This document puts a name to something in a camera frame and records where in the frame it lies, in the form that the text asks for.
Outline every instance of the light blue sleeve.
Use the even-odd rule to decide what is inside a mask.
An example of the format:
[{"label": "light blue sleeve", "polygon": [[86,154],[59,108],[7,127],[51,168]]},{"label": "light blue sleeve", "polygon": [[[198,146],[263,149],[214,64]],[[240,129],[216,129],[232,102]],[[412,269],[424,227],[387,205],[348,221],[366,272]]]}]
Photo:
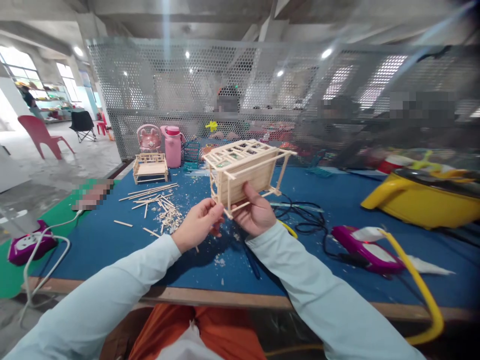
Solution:
[{"label": "light blue sleeve", "polygon": [[281,280],[330,360],[425,360],[373,306],[305,250],[282,224],[247,241]]},{"label": "light blue sleeve", "polygon": [[4,360],[97,359],[107,335],[180,256],[163,235],[105,267],[47,311]]}]

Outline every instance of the wooden table edge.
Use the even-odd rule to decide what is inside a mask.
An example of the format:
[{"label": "wooden table edge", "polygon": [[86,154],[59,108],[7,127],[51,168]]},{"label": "wooden table edge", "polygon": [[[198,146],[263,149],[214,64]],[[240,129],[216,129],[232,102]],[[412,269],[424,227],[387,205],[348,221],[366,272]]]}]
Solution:
[{"label": "wooden table edge", "polygon": [[[42,278],[30,276],[29,285],[33,289]],[[38,294],[68,295],[83,283],[82,280],[68,280],[60,278],[49,279]],[[246,294],[227,291],[191,289],[182,287],[153,286],[140,299],[143,303],[174,303],[191,306],[218,306],[257,308],[272,310],[293,310],[292,303],[286,296]],[[392,304],[385,302],[371,302],[371,304],[387,319],[397,321],[430,321],[431,317],[426,308],[419,305]],[[446,322],[463,321],[478,322],[479,313],[455,307],[441,307]]]}]

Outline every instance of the popsicle stick cabinet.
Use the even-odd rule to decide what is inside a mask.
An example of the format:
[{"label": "popsicle stick cabinet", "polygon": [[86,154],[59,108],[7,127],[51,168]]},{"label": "popsicle stick cabinet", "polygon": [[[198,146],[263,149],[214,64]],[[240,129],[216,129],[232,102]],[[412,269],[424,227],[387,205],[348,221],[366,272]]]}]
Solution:
[{"label": "popsicle stick cabinet", "polygon": [[[250,204],[247,201],[232,209],[233,204],[246,198],[242,189],[245,182],[259,193],[265,191],[263,197],[270,194],[280,196],[280,184],[290,155],[297,153],[254,139],[214,148],[203,157],[210,171],[211,197],[223,204],[225,214],[232,219],[235,211]],[[275,163],[279,159],[283,159],[283,165],[276,186],[273,186]]]},{"label": "popsicle stick cabinet", "polygon": [[[154,179],[143,179],[142,177],[158,176]],[[136,155],[133,163],[133,179],[135,184],[165,180],[169,177],[169,168],[164,153],[149,152]]]}]

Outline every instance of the pink water bottle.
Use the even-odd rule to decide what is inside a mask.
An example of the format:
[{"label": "pink water bottle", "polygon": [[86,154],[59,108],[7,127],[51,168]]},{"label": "pink water bottle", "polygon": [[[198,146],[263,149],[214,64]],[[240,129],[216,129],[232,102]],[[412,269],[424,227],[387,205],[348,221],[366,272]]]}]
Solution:
[{"label": "pink water bottle", "polygon": [[166,165],[171,169],[179,168],[182,164],[184,135],[180,132],[178,126],[160,126],[160,131],[165,137]]}]

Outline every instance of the hand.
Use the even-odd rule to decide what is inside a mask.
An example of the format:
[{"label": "hand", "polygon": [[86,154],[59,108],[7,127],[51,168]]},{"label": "hand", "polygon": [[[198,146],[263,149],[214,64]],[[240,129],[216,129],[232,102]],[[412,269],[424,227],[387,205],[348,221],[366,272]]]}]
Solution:
[{"label": "hand", "polygon": [[270,203],[248,183],[243,184],[243,193],[250,202],[247,206],[233,212],[233,219],[250,235],[257,237],[277,222]]},{"label": "hand", "polygon": [[171,235],[178,250],[183,254],[200,245],[209,233],[221,237],[220,224],[225,222],[223,211],[224,206],[216,204],[212,198],[203,199],[192,207],[180,227]]}]

